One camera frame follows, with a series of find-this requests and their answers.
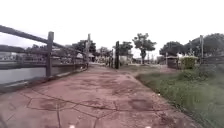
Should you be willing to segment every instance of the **concrete walkway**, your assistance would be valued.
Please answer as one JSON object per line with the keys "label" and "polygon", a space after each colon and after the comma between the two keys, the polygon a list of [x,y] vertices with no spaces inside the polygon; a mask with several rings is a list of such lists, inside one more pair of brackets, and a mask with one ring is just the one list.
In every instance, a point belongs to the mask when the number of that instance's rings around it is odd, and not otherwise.
{"label": "concrete walkway", "polygon": [[105,67],[0,95],[0,128],[196,128],[132,76]]}

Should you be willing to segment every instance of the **grass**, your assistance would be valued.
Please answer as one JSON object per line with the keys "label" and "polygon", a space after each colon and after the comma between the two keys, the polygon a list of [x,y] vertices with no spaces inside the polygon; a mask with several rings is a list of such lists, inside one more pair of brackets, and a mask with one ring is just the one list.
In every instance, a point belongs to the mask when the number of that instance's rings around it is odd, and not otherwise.
{"label": "grass", "polygon": [[127,65],[127,66],[121,66],[120,70],[122,71],[129,71],[129,72],[149,72],[156,69],[155,67],[152,67],[150,65]]}
{"label": "grass", "polygon": [[186,70],[175,74],[158,72],[137,76],[171,104],[190,115],[205,128],[224,126],[223,72]]}

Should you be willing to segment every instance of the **water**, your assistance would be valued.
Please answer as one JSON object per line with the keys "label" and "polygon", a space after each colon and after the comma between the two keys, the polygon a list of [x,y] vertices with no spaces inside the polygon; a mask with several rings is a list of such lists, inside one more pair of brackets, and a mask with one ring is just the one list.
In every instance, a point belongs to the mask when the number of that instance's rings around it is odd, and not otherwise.
{"label": "water", "polygon": [[[60,74],[64,72],[72,71],[72,68],[52,68],[52,74]],[[11,83],[21,80],[28,80],[36,77],[45,77],[45,68],[22,68],[11,70],[0,70],[0,84]]]}

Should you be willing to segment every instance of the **sky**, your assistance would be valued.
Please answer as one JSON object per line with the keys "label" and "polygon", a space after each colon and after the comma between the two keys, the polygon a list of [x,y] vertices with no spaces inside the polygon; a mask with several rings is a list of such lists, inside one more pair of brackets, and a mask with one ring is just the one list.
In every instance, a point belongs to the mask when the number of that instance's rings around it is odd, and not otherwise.
{"label": "sky", "polygon": [[[53,31],[54,41],[64,45],[90,33],[97,48],[109,49],[116,41],[148,33],[157,42],[151,57],[169,41],[185,44],[200,35],[223,33],[223,5],[223,0],[0,0],[0,24],[43,38]],[[0,44],[42,45],[3,33]],[[132,53],[140,57],[139,50]]]}

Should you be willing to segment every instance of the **shrub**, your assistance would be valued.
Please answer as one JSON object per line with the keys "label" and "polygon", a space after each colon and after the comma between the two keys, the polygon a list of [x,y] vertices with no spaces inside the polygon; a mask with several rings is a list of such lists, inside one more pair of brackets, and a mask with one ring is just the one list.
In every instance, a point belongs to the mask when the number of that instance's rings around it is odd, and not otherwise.
{"label": "shrub", "polygon": [[184,69],[193,69],[195,67],[195,61],[197,57],[186,56],[181,58],[181,65]]}

